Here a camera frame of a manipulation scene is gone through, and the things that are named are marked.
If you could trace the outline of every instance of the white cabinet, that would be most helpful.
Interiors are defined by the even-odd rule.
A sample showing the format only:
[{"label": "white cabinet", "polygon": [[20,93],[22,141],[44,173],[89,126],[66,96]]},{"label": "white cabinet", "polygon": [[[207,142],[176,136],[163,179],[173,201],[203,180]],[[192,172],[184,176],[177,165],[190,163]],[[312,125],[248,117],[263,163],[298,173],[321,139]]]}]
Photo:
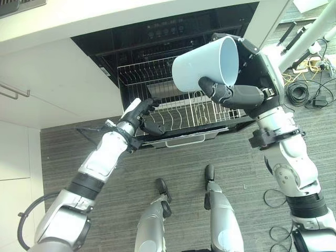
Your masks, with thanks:
[{"label": "white cabinet", "polygon": [[0,120],[40,129],[122,114],[119,89],[70,38],[0,56],[0,81],[31,93],[0,96]]},{"label": "white cabinet", "polygon": [[[43,195],[39,130],[0,121],[0,252],[24,252],[16,231],[18,213]],[[31,246],[44,216],[44,203],[26,219],[23,236]]]},{"label": "white cabinet", "polygon": [[[16,231],[19,223],[18,213],[23,212],[32,202],[30,179],[0,181],[0,251],[24,252],[20,247]],[[31,214],[25,221],[23,235],[26,244],[34,242],[34,216]]]},{"label": "white cabinet", "polygon": [[30,177],[28,129],[0,121],[0,180],[26,177]]}]

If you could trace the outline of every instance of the white plastic cup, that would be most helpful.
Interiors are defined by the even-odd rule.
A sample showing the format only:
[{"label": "white plastic cup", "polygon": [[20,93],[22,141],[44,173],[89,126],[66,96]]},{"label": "white plastic cup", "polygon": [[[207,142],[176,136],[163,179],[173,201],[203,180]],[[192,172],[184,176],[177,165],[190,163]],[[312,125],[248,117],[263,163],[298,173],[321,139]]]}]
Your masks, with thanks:
[{"label": "white plastic cup", "polygon": [[182,92],[198,91],[198,80],[209,77],[218,84],[233,86],[239,68],[235,41],[225,36],[178,56],[172,67],[175,85]]}]

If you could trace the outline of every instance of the dishwasher rack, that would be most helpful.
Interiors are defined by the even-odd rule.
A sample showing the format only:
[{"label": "dishwasher rack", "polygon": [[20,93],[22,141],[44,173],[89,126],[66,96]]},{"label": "dishwasher rack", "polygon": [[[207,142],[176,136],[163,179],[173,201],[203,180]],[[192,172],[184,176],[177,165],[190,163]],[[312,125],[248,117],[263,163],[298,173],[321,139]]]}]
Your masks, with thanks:
[{"label": "dishwasher rack", "polygon": [[237,119],[245,115],[243,110],[232,110],[215,104],[202,91],[179,91],[172,78],[175,58],[118,67],[118,84],[124,109],[137,97],[141,100],[160,98],[160,106],[145,119],[165,125],[168,131]]}]

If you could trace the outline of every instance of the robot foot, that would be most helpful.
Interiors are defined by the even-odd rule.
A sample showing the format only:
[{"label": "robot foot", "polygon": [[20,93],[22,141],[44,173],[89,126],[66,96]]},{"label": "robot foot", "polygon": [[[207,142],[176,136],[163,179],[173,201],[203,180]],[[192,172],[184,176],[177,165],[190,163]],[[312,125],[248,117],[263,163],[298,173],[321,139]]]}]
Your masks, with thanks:
[{"label": "robot foot", "polygon": [[172,201],[172,198],[168,191],[168,187],[162,178],[159,178],[159,179],[157,178],[155,180],[155,187],[161,195],[164,194],[167,196],[167,201],[161,201],[161,206],[163,209],[163,218],[168,218],[169,216],[172,215],[172,211],[169,207],[169,204]]},{"label": "robot foot", "polygon": [[209,181],[215,181],[215,167],[212,164],[208,164],[205,167],[205,189],[207,190]]}]

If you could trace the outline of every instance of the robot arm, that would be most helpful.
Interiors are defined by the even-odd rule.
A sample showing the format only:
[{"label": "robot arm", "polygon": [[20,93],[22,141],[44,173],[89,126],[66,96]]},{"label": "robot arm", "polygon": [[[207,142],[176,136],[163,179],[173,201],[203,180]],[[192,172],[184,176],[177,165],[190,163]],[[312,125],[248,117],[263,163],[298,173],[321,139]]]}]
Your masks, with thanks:
[{"label": "robot arm", "polygon": [[[223,36],[226,34],[214,34],[213,38]],[[266,166],[287,198],[297,251],[336,251],[336,221],[321,194],[317,168],[307,155],[303,132],[295,124],[293,114],[285,113],[281,106],[281,73],[250,42],[233,38],[239,54],[239,74],[233,88],[206,77],[198,84],[214,102],[244,109],[256,119],[259,129],[249,141],[253,148],[265,153]]]},{"label": "robot arm", "polygon": [[137,150],[142,142],[134,138],[137,128],[161,135],[161,125],[148,124],[143,115],[159,105],[158,100],[135,99],[115,125],[107,121],[111,131],[106,133],[96,150],[83,162],[70,185],[61,190],[37,227],[35,245],[31,252],[68,252],[79,249],[89,231],[91,221],[87,214],[96,203],[96,197],[116,167],[121,153]]}]

